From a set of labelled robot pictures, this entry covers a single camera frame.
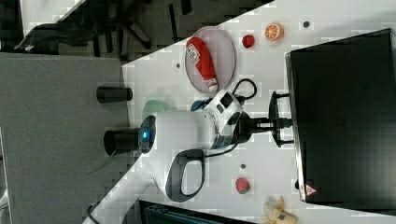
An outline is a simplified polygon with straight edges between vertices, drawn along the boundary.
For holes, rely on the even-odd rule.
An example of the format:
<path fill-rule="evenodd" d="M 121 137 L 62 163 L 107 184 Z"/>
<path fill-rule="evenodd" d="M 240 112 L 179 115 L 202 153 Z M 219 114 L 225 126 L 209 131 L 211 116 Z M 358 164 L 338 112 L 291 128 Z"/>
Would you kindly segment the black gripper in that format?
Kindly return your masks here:
<path fill-rule="evenodd" d="M 269 126 L 269 127 L 259 127 L 259 123 L 279 123 L 280 118 L 251 118 L 246 112 L 243 112 L 236 123 L 234 129 L 234 141 L 238 144 L 246 143 L 250 137 L 256 132 L 266 133 L 266 132 L 279 132 L 281 129 L 290 128 L 291 126 Z"/>

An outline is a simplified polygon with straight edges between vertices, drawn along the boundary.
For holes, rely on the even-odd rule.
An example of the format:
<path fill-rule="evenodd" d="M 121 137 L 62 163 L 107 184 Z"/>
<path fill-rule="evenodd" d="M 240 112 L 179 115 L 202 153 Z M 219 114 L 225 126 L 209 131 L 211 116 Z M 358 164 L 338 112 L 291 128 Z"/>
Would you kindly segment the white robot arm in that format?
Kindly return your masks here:
<path fill-rule="evenodd" d="M 254 133 L 270 132 L 276 143 L 285 143 L 278 132 L 292 125 L 277 112 L 275 93 L 267 118 L 250 118 L 243 111 L 245 98 L 221 90 L 202 109 L 174 110 L 146 117 L 139 128 L 140 157 L 95 207 L 89 207 L 82 224 L 122 224 L 127 212 L 153 184 L 167 199 L 184 203 L 198 194 L 186 193 L 182 182 L 190 162 L 201 164 L 198 186 L 205 183 L 205 160 L 221 149 L 245 143 Z"/>

